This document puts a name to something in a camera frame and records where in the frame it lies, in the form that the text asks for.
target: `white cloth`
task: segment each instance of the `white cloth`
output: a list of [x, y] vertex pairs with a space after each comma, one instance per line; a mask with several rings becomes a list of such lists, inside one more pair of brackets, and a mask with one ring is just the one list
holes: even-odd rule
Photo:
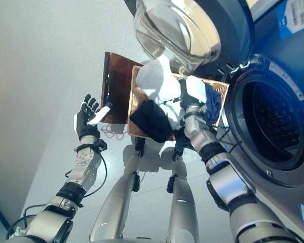
[[185, 115], [184, 109], [180, 107], [180, 102], [168, 101], [166, 104], [161, 104], [159, 107], [164, 111], [165, 115], [168, 117], [168, 121], [172, 130], [179, 130], [182, 128], [180, 125], [180, 120]]
[[185, 112], [180, 102], [171, 101], [180, 97], [181, 89], [180, 83], [172, 75], [168, 57], [162, 54], [141, 67], [135, 82], [164, 111], [172, 130], [180, 129], [179, 122]]

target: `blue cloth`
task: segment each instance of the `blue cloth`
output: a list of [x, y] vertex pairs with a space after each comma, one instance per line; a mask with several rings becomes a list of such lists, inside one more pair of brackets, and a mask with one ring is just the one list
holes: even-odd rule
[[219, 118], [221, 110], [221, 94], [214, 90], [209, 84], [205, 84], [206, 89], [206, 113], [205, 120], [208, 124], [214, 124]]

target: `black cloth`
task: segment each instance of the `black cloth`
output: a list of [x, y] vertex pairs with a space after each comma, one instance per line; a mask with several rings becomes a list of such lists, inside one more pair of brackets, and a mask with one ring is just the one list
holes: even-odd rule
[[144, 101], [130, 120], [158, 143], [167, 141], [172, 132], [167, 116], [153, 100]]
[[206, 90], [206, 113], [205, 120], [211, 125], [217, 122], [219, 118], [219, 112], [221, 110], [221, 94], [214, 90], [209, 84], [205, 84]]

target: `robot forearm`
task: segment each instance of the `robot forearm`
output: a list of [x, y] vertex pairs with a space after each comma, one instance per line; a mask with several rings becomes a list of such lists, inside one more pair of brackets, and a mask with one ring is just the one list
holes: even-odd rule
[[210, 177], [207, 188], [216, 204], [230, 212], [235, 242], [298, 242], [275, 213], [255, 197], [250, 180], [235, 167], [235, 158], [218, 143], [199, 116], [199, 106], [186, 109], [185, 135], [202, 157]]
[[83, 148], [77, 152], [75, 167], [69, 174], [68, 180], [33, 219], [26, 230], [27, 237], [35, 241], [39, 239], [55, 243], [66, 241], [72, 229], [72, 218], [82, 206], [81, 200], [96, 180], [101, 158], [90, 146], [96, 142], [94, 136], [84, 136], [81, 139], [78, 148], [81, 146]]

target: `washing machine door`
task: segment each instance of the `washing machine door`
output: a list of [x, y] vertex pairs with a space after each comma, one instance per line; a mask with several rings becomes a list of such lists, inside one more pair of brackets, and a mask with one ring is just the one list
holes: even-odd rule
[[245, 0], [125, 1], [137, 40], [151, 58], [166, 55], [174, 72], [215, 77], [234, 70], [252, 49]]

